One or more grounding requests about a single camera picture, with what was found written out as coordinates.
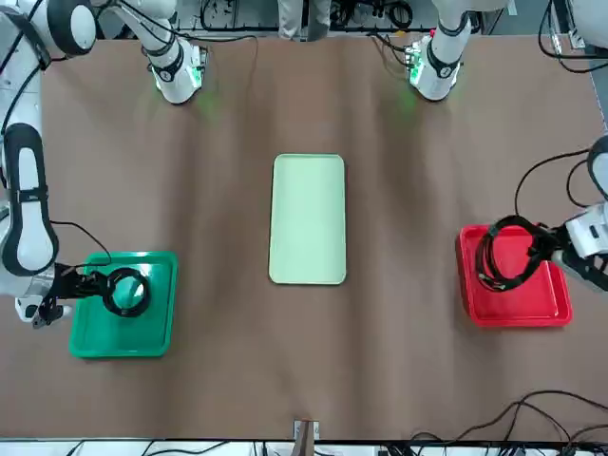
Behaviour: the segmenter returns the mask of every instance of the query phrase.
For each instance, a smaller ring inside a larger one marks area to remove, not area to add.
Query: green tray
[[[171,343],[173,305],[178,276],[178,259],[171,252],[111,252],[112,264],[85,267],[109,274],[129,267],[148,277],[150,304],[140,316],[115,315],[104,307],[98,296],[80,299],[76,305],[69,351],[79,358],[118,356],[161,356]],[[93,254],[86,262],[104,262],[105,254]],[[119,306],[128,306],[128,297],[137,296],[133,283],[122,280],[114,294]]]

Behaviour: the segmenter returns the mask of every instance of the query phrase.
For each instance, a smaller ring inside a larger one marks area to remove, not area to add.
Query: black cable
[[[148,446],[145,448],[145,450],[142,453],[142,456],[146,456],[145,453],[148,452],[148,449],[150,449],[154,444],[156,443],[156,440],[151,440],[150,443],[148,444]]]
[[[554,34],[554,29],[553,29],[553,19],[552,19],[552,15],[551,15],[551,10],[549,9],[548,12],[545,13],[545,16],[543,16],[543,20],[544,17],[547,18],[547,26],[549,27],[549,33],[550,33],[550,42],[551,42],[551,48],[553,49],[553,53],[555,55],[561,55],[558,54],[558,50],[555,47],[555,43],[553,42],[553,34]],[[541,44],[541,50],[543,50],[545,47],[543,44]],[[590,73],[592,71],[595,71],[596,69],[600,69],[600,68],[604,68],[604,67],[608,67],[608,62],[602,65],[597,65],[597,66],[590,66],[588,68],[572,68],[570,66],[568,66],[566,63],[563,62],[563,60],[558,57],[557,58],[558,63],[560,64],[560,66],[562,68],[564,68],[566,71],[569,71],[571,73],[575,73],[575,74],[587,74]]]
[[[377,38],[380,42],[382,42],[382,44],[384,44],[391,50],[394,50],[395,52],[401,52],[402,54],[406,53],[406,50],[403,49],[403,47],[394,45],[388,36],[385,38],[377,32],[369,33],[368,36],[372,38]]]
[[[539,389],[537,391],[528,392],[522,398],[522,401],[527,401],[531,397],[543,396],[543,395],[547,395],[547,394],[562,395],[562,396],[570,397],[573,399],[577,399],[591,407],[594,407],[596,409],[601,409],[603,411],[608,412],[608,406],[605,406],[599,402],[588,399],[584,396],[581,396],[580,394],[576,394],[576,393],[570,392],[570,391],[564,391],[563,389]],[[518,405],[517,408],[515,409],[515,414],[513,415],[513,420],[511,421],[511,425],[509,426],[509,429],[504,436],[504,440],[508,440],[511,437],[511,433],[513,432],[513,428],[515,427],[515,423],[517,421],[517,417],[518,417],[518,413],[520,412],[520,408],[521,407]]]
[[[82,263],[82,264],[77,264],[75,266],[71,266],[69,268],[69,271],[73,271],[76,268],[83,268],[85,266],[96,266],[96,267],[101,267],[101,266],[109,266],[110,264],[112,264],[112,255],[109,253],[109,251],[105,248],[105,246],[102,244],[101,241],[99,241],[96,237],[94,237],[93,235],[91,235],[87,229],[85,229],[83,226],[79,225],[76,222],[73,221],[56,221],[56,220],[51,220],[50,221],[53,225],[66,225],[66,226],[73,226],[74,228],[78,228],[79,230],[81,230],[83,233],[85,233],[87,236],[89,236],[91,239],[93,239],[93,241],[99,245],[102,249],[104,249],[105,254],[107,255],[107,262],[106,263]]]
[[[390,38],[387,35],[387,41],[391,44],[390,47],[390,52],[392,53],[392,56],[395,58],[395,60],[402,65],[403,67],[406,67],[408,64],[406,64],[406,61],[403,60],[401,57],[399,57],[399,55],[397,54],[397,51],[392,47],[392,41],[390,40]]]
[[[19,87],[19,90],[17,90],[17,94],[12,99],[12,102],[10,102],[9,109],[7,110],[7,114],[4,118],[4,121],[2,122],[2,128],[0,128],[0,136],[4,136],[4,134],[6,133],[7,126],[9,125],[10,115],[12,114],[13,109],[17,106],[17,102],[21,98],[21,95],[23,95],[23,92],[26,90],[26,88],[28,87],[28,84],[31,82],[31,80],[36,75],[36,73],[38,72],[39,69],[40,69],[40,66],[37,65],[36,68],[31,71],[31,73],[28,75],[26,80]]]
[[[72,449],[67,452],[66,456],[73,456],[73,454],[76,452],[76,450],[84,444],[85,444],[85,441],[81,440],[78,444],[76,444],[76,446],[73,446]]]
[[[500,12],[498,13],[498,16],[496,17],[496,20],[492,24],[492,27],[490,28],[489,32],[487,33],[488,35],[491,35],[494,32],[494,29],[496,28],[499,21],[501,20],[501,17],[503,17],[503,13],[504,13],[504,9],[501,9]]]
[[[528,249],[528,260],[523,270],[513,277],[507,277],[503,275],[496,263],[494,240],[503,229],[514,226],[523,228],[533,238],[533,242]],[[560,240],[553,231],[535,225],[522,216],[501,218],[489,227],[477,246],[475,251],[477,278],[492,292],[503,293],[514,290],[536,273],[542,262],[550,259],[559,245],[561,245]]]
[[[520,182],[517,184],[517,188],[515,190],[515,215],[519,215],[520,214],[520,207],[518,204],[518,198],[520,195],[520,190],[522,190],[522,185],[523,182],[526,180],[526,178],[530,175],[530,173],[532,173],[532,171],[534,171],[535,169],[543,166],[544,164],[550,163],[550,162],[555,162],[557,160],[561,160],[561,159],[567,159],[569,157],[577,157],[578,155],[582,155],[582,154],[586,154],[587,152],[589,152],[588,148],[579,150],[577,152],[568,152],[566,154],[559,154],[559,155],[554,155],[553,157],[549,157],[548,159],[544,159],[539,161],[538,163],[534,164],[530,169],[528,169],[525,174],[523,175],[523,177],[521,178]]]
[[[577,168],[579,168],[581,165],[586,164],[586,163],[587,163],[587,159],[584,159],[584,160],[579,161],[577,164],[575,164],[572,167],[572,169],[570,170],[570,172],[568,173],[568,179],[566,179],[566,193],[568,194],[568,199],[570,200],[570,202],[572,202],[572,204],[574,204],[575,206],[578,206],[582,209],[589,207],[589,204],[583,204],[582,202],[578,202],[572,196],[572,191],[570,190],[570,183],[572,181],[572,176],[574,175],[574,172],[577,170]]]
[[[43,2],[43,0],[37,0],[36,3],[34,3],[34,6],[31,7],[31,10],[29,11],[29,14],[28,14],[28,21],[31,21],[31,18],[34,17],[36,10],[38,10],[38,7],[40,7],[40,4],[42,2]],[[10,57],[12,57],[12,54],[14,54],[15,51],[17,50],[17,47],[19,46],[19,43],[21,43],[22,38],[23,38],[23,31],[19,30],[19,33],[17,34],[16,38],[12,42],[12,45],[10,45],[9,52],[7,52],[7,55],[5,55],[4,60],[2,61],[2,64],[0,64],[0,74],[2,74],[4,69],[9,64]]]
[[[169,41],[165,41],[163,40],[159,35],[157,35],[156,33],[154,33],[150,27],[148,27],[146,24],[144,24],[142,21],[140,21],[140,26],[142,26],[142,28],[147,31],[148,33],[150,33],[154,38],[156,38],[158,41],[160,41],[161,43],[163,43],[164,45],[168,45],[170,42]]]
[[[160,449],[158,451],[153,451],[151,453],[146,454],[145,456],[157,456],[159,454],[166,454],[166,453],[179,453],[179,454],[191,454],[194,456],[198,456],[201,454],[205,454],[208,453],[209,451],[213,451],[216,448],[219,447],[223,447],[226,444],[229,444],[230,442],[220,442],[218,444],[215,444],[213,446],[209,446],[206,449],[201,449],[201,450],[190,450],[190,449]]]
[[[586,74],[586,73],[590,73],[590,72],[595,71],[600,68],[608,67],[608,62],[605,64],[592,66],[589,68],[571,68],[570,66],[567,66],[563,62],[563,60],[608,60],[608,59],[605,56],[600,56],[597,54],[593,54],[593,55],[572,54],[572,53],[566,54],[566,55],[561,54],[561,53],[558,54],[558,53],[556,53],[555,45],[553,44],[553,35],[549,36],[549,39],[551,40],[551,46],[553,47],[554,51],[551,52],[551,51],[547,50],[547,48],[542,43],[542,29],[544,28],[544,24],[546,22],[550,27],[549,32],[553,33],[553,31],[552,31],[553,24],[552,24],[552,19],[551,19],[551,7],[552,6],[553,6],[553,0],[549,0],[549,2],[547,3],[547,8],[544,10],[544,14],[542,15],[541,24],[539,26],[537,40],[538,40],[539,49],[541,50],[541,52],[544,55],[546,55],[547,57],[551,57],[552,59],[558,60],[560,65],[563,68],[565,68],[567,71],[570,71],[571,73]]]
[[[406,16],[408,18],[406,21],[397,19],[396,11],[398,9],[406,12]],[[392,24],[401,30],[407,30],[408,27],[411,26],[411,23],[412,23],[413,17],[414,17],[411,6],[409,5],[409,3],[404,2],[404,1],[394,2],[393,4],[391,4],[389,7],[388,16],[389,16],[389,20],[392,22]]]
[[[163,24],[159,23],[158,21],[155,21],[154,19],[152,19],[150,16],[148,16],[147,14],[144,14],[140,9],[135,8],[134,6],[128,4],[127,2],[125,2],[124,0],[118,0],[122,5],[125,5],[127,8],[129,8],[130,10],[138,13],[141,17],[143,17],[144,19],[146,19],[148,22],[151,22],[152,24],[154,24],[155,26],[157,26],[159,29],[163,29],[166,31],[169,31],[171,33],[173,33],[176,36],[179,36],[181,38],[184,38],[186,40],[197,40],[197,41],[202,41],[202,42],[208,42],[208,43],[232,43],[235,41],[240,41],[240,40],[246,40],[249,38],[253,38],[253,39],[257,39],[257,37],[255,35],[243,35],[243,36],[238,36],[235,38],[229,38],[229,39],[225,39],[225,40],[214,40],[214,39],[209,39],[209,38],[204,38],[204,37],[198,37],[198,36],[192,36],[192,35],[188,35],[187,33],[181,33],[177,30],[173,30],[169,27],[164,26]]]

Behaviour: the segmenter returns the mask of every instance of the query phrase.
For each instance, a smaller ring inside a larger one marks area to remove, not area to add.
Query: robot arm
[[[475,259],[478,278],[486,288],[494,292],[513,290],[530,278],[543,261],[553,261],[596,291],[608,292],[608,136],[581,153],[587,154],[591,180],[606,200],[586,207],[555,228],[535,225],[519,215],[494,223],[478,245]],[[527,264],[514,277],[500,272],[493,253],[493,240],[508,226],[519,226],[532,237]]]
[[[469,11],[493,11],[508,0],[432,0],[439,14],[433,36],[406,49],[409,83],[433,102],[443,100],[456,84],[461,57],[471,34]]]
[[[187,101],[201,85],[204,63],[198,47],[171,31],[175,0],[116,2],[110,8],[141,39],[164,98]],[[55,263],[59,242],[48,214],[42,136],[41,72],[53,58],[89,53],[95,20],[88,0],[0,0],[0,42],[16,44],[0,69],[0,109],[8,109],[0,111],[7,193],[0,201],[0,294],[14,296],[21,319],[38,328],[67,314],[57,299],[104,295],[113,280]]]
[[[142,42],[157,88],[165,100],[180,105],[201,87],[207,55],[198,46],[170,31],[169,18],[174,15],[176,4],[177,0],[115,0],[108,9],[118,15]]]

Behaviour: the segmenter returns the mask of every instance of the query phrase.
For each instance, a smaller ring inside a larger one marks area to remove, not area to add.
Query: tray
[[[103,267],[85,267],[85,273],[97,269],[109,274],[121,267],[137,269],[148,277],[150,304],[140,315],[121,317],[104,307],[98,296],[80,299],[76,305],[69,351],[81,358],[117,356],[161,356],[171,343],[173,306],[177,285],[178,259],[171,252],[112,252],[112,264]],[[86,262],[103,263],[105,254],[93,254]],[[132,295],[128,284],[117,286],[114,294]]]
[[[505,293],[491,292],[478,280],[475,250],[487,225],[469,225],[458,237],[458,266],[463,303],[471,319],[483,327],[556,327],[572,319],[563,272],[543,262],[522,286]],[[497,265],[505,276],[519,274],[527,261],[532,237],[520,227],[507,227],[494,241]]]
[[[275,159],[268,275],[276,284],[339,285],[346,278],[346,190],[338,155]]]

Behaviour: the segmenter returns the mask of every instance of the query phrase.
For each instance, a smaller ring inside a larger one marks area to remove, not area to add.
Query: floor
[[[216,28],[222,27],[241,27],[241,26],[264,26],[276,27],[277,13],[276,0],[209,0],[209,7],[206,11],[206,21]],[[414,11],[414,27],[433,27],[436,24],[436,11],[430,4],[430,0],[409,0]],[[539,22],[545,8],[543,1],[514,0],[517,15],[508,13],[503,14],[501,20],[494,29],[496,35],[513,34],[536,34]],[[200,14],[200,0],[182,0],[179,10],[179,25],[188,29],[199,27],[200,20],[195,17]],[[106,15],[102,18],[104,29],[111,35],[113,30],[120,29],[120,25],[115,18]],[[378,18],[371,14],[369,7],[362,7],[353,18],[354,27],[365,25],[368,27],[388,27],[388,19]],[[229,36],[223,32],[203,32],[213,36]],[[608,113],[608,68],[597,71],[593,74],[596,86],[598,101],[603,107],[603,111]],[[64,456],[78,442],[66,441],[37,441],[37,442],[0,442],[0,454],[5,456]],[[168,449],[183,448],[199,450],[216,445],[217,442],[188,442],[188,443],[157,443],[153,445],[148,453]],[[111,454],[113,456],[135,456],[141,455],[148,442],[145,441],[105,441],[84,443],[77,452],[79,456],[102,456]],[[293,445],[286,443],[269,443],[268,448],[271,456],[289,455]],[[317,450],[323,453],[321,456],[375,456],[378,453],[377,446],[318,446]],[[440,448],[426,448],[423,456],[494,456],[491,450],[486,452],[486,448],[450,448],[442,451]],[[528,452],[538,452],[538,456],[554,456],[554,450],[528,449]],[[252,443],[239,442],[230,443],[213,450],[213,456],[252,456],[262,454],[261,444],[256,444],[256,449]]]
[[[3,456],[67,456],[78,442],[36,442],[36,443],[9,443],[0,442],[0,454]],[[177,455],[177,452],[167,451],[169,448],[185,449],[189,451],[202,451],[212,448],[221,442],[161,442],[154,444],[146,451],[146,455],[162,454]],[[270,456],[290,456],[293,444],[273,443],[267,444]],[[142,456],[148,442],[88,442],[81,445],[73,456]],[[376,456],[380,446],[315,446],[316,456]],[[422,456],[496,456],[497,448],[487,450],[485,447],[457,447],[444,451],[441,447],[429,447],[422,451]],[[556,456],[557,451],[544,448],[528,448],[524,453],[529,456]],[[262,455],[262,443],[233,442],[218,446],[207,452],[209,456],[256,456]],[[578,451],[577,456],[595,456],[587,451]]]

